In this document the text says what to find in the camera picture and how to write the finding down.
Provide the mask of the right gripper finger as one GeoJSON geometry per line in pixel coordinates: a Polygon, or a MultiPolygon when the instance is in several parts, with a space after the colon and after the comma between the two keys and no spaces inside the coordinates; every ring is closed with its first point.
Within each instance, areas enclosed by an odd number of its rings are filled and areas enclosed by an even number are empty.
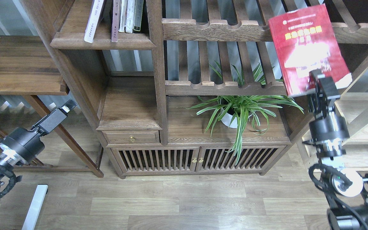
{"type": "Polygon", "coordinates": [[[329,103],[341,98],[332,77],[327,77],[320,69],[310,71],[310,77],[315,83],[316,92],[314,97],[317,102],[325,101],[329,103]]]}

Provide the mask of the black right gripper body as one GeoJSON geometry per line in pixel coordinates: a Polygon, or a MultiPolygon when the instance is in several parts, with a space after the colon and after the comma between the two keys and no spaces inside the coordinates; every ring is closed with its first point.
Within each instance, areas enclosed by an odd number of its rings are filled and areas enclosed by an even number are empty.
{"type": "Polygon", "coordinates": [[[335,102],[340,97],[325,93],[308,95],[309,111],[315,118],[309,123],[311,139],[307,141],[308,145],[320,149],[342,149],[343,141],[349,138],[349,131],[345,118],[335,111],[335,102]]]}

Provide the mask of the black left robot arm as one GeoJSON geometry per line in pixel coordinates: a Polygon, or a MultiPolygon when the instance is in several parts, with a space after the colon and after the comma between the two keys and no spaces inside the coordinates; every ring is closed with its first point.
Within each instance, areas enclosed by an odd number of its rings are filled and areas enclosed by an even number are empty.
{"type": "Polygon", "coordinates": [[[52,132],[76,106],[77,103],[70,99],[40,119],[30,130],[17,127],[6,137],[0,138],[0,199],[22,180],[22,176],[16,176],[13,172],[14,166],[31,163],[45,148],[40,138],[52,132]]]}

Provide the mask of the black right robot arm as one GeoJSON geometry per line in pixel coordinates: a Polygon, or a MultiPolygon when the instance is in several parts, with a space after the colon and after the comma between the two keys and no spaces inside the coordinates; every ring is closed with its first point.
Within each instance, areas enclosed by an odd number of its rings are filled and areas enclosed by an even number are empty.
{"type": "Polygon", "coordinates": [[[316,148],[318,163],[309,168],[309,176],[327,199],[332,230],[368,230],[368,173],[361,176],[344,166],[343,141],[349,138],[349,131],[345,118],[335,111],[340,93],[333,78],[320,69],[311,71],[310,78],[315,93],[308,95],[309,111],[315,119],[309,123],[311,139],[304,144],[316,148]]]}

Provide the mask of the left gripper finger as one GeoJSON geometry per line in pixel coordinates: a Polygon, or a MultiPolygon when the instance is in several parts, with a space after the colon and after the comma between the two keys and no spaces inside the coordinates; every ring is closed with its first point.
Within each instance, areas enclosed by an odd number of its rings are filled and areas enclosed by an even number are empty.
{"type": "Polygon", "coordinates": [[[67,118],[68,113],[76,106],[77,103],[70,99],[63,106],[54,109],[37,122],[38,131],[42,134],[49,134],[67,118]]]}

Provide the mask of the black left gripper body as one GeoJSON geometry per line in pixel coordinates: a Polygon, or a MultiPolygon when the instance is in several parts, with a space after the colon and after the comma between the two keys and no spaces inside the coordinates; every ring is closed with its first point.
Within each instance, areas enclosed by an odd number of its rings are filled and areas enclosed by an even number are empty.
{"type": "Polygon", "coordinates": [[[44,150],[45,145],[40,137],[49,134],[55,128],[51,125],[35,124],[31,130],[18,127],[7,135],[0,138],[0,165],[23,165],[29,164],[44,150]]]}

